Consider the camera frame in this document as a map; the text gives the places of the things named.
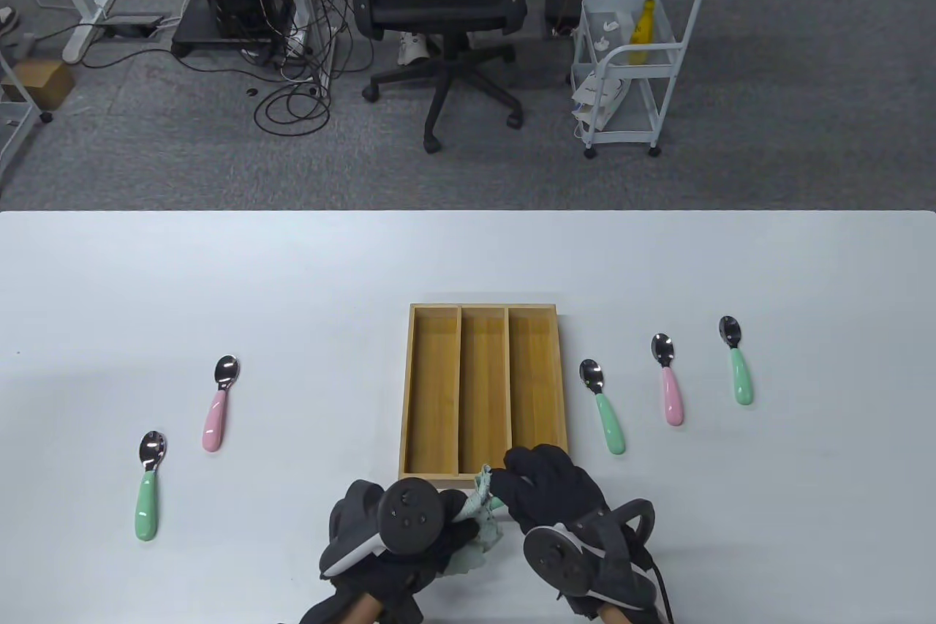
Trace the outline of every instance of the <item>spoon handle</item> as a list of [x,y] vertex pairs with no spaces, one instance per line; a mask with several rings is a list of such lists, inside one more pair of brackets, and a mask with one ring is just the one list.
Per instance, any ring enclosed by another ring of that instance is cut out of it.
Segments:
[[679,393],[676,373],[672,369],[663,369],[663,403],[666,423],[669,426],[681,426],[685,412],[682,409],[682,394]]
[[755,401],[755,391],[751,386],[748,364],[744,362],[740,349],[731,350],[731,364],[734,366],[735,399],[740,405],[749,405]]
[[153,541],[159,527],[159,516],[156,513],[156,471],[147,470],[140,483],[140,494],[137,496],[137,516],[134,519],[137,530],[137,539]]
[[621,430],[621,424],[618,423],[618,415],[614,413],[614,407],[608,402],[608,397],[605,397],[604,393],[595,394],[595,401],[598,403],[601,424],[605,428],[605,443],[608,444],[608,450],[615,456],[621,456],[624,453],[624,433]]
[[201,434],[201,447],[214,453],[221,448],[224,439],[224,417],[227,414],[227,391],[218,390],[211,400],[208,419],[205,420],[205,433]]

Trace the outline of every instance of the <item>pink-handled spoon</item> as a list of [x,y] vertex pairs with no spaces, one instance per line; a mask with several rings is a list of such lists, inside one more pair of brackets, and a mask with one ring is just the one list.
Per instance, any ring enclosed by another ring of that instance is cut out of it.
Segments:
[[670,426],[681,426],[685,419],[685,412],[682,409],[682,394],[679,393],[679,383],[676,382],[676,374],[673,373],[669,364],[676,357],[673,350],[673,340],[666,334],[656,334],[651,343],[653,357],[663,367],[663,406],[666,423]]
[[214,400],[211,400],[211,409],[208,410],[208,419],[205,420],[205,431],[201,434],[201,447],[205,451],[214,453],[221,448],[224,420],[227,417],[227,391],[240,373],[241,364],[234,356],[224,356],[214,367],[214,381],[218,383],[218,391],[214,394]]

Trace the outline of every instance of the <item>sneaker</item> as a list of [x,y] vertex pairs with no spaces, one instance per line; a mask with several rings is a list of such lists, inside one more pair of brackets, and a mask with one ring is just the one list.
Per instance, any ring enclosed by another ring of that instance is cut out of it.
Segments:
[[11,32],[18,20],[19,16],[12,7],[0,7],[0,36]]
[[411,34],[408,31],[400,35],[400,53],[397,55],[397,65],[408,66],[418,63],[429,57],[426,46],[426,37],[422,34]]

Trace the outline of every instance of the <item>cutlery tray compartment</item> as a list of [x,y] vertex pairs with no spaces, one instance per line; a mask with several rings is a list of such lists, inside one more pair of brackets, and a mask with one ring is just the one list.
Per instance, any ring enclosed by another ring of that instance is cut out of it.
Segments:
[[412,305],[400,476],[471,487],[511,446],[567,448],[552,305]]

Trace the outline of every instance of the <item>floor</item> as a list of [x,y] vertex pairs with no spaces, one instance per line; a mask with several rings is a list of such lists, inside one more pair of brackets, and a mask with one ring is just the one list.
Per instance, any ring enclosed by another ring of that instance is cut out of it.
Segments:
[[[341,77],[331,122],[288,139],[251,120],[259,98],[247,90],[268,89],[253,78],[191,72],[164,53],[80,68],[56,121],[7,169],[0,209],[933,209],[934,1],[705,0],[659,159],[627,146],[582,158],[562,83],[570,48],[541,40],[542,0],[512,37],[518,63],[494,67],[524,102],[524,129],[458,89],[434,156],[421,146],[427,86],[386,89],[368,105],[366,73]],[[0,0],[10,3],[39,34],[74,21]],[[119,7],[175,13],[180,3]],[[100,45],[88,60],[138,48]],[[60,49],[51,39],[41,53]],[[378,67],[395,55],[395,41],[375,45]],[[352,64],[367,58],[358,41]]]

